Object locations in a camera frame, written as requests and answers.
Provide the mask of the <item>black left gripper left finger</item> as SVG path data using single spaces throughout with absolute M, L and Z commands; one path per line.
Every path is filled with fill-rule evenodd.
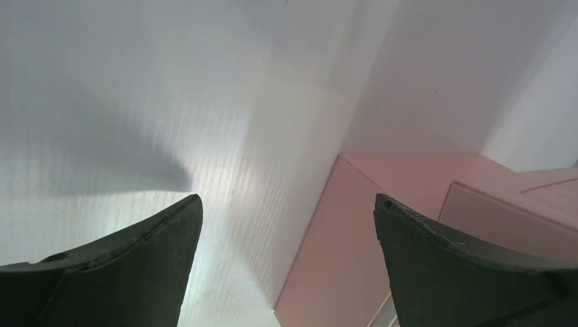
M 203 222 L 190 195 L 86 245 L 1 267 L 2 326 L 176 326 Z

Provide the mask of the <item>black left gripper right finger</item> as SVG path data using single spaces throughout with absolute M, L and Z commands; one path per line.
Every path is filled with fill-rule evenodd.
M 376 234 L 402 326 L 576 326 L 577 264 L 481 240 L 379 193 Z

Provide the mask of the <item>pink jewelry box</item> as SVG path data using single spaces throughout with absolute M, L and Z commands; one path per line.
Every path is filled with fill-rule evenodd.
M 275 315 L 282 326 L 576 326 L 577 169 L 342 155 Z

